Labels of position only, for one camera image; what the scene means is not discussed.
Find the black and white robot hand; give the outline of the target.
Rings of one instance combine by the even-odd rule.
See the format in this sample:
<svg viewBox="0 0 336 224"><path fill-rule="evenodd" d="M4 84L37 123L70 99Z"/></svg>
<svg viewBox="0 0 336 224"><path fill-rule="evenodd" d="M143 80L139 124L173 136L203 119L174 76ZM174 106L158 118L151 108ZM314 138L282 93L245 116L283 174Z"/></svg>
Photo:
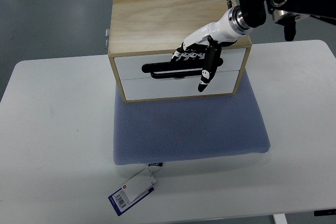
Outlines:
<svg viewBox="0 0 336 224"><path fill-rule="evenodd" d="M252 28L244 21L239 5L231 7L217 22L209 23L188 35L174 52L171 62L203 59L198 91L203 92L217 71L222 47L233 45Z"/></svg>

